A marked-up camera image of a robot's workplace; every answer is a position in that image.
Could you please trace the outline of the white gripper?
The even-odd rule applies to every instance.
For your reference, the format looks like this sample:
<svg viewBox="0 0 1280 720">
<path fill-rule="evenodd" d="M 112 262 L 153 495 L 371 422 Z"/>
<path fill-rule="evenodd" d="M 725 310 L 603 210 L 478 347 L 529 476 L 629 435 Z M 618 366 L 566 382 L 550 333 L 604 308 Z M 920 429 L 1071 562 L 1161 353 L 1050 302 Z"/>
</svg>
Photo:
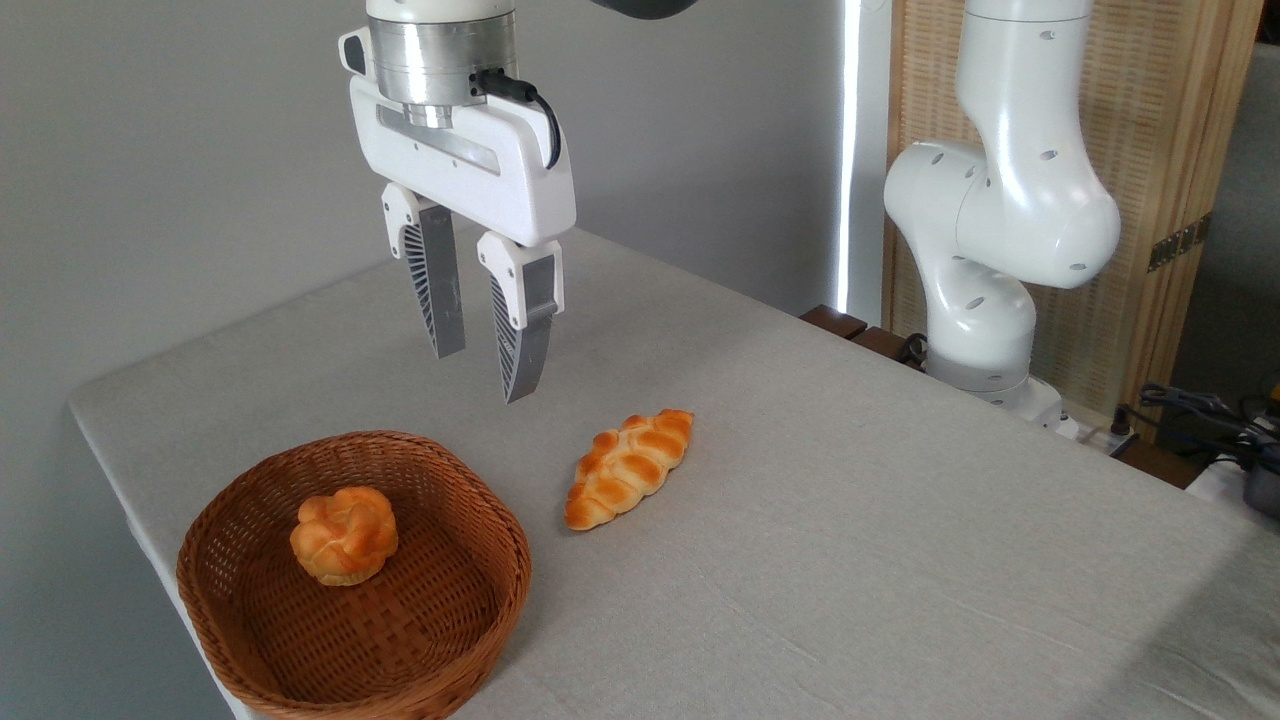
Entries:
<svg viewBox="0 0 1280 720">
<path fill-rule="evenodd" d="M 490 277 L 503 395 L 512 404 L 536 389 L 553 316 L 564 310 L 562 249 L 545 242 L 577 220 L 568 146 L 548 169 L 545 114 L 497 96 L 453 108 L 449 128 L 415 126 L 401 104 L 381 96 L 372 59 L 369 29 L 340 37 L 360 147 L 376 174 L 396 182 L 381 193 L 392 255 L 408 263 L 429 340 L 443 359 L 465 348 L 451 210 L 494 231 L 479 240 L 477 256 Z"/>
</svg>

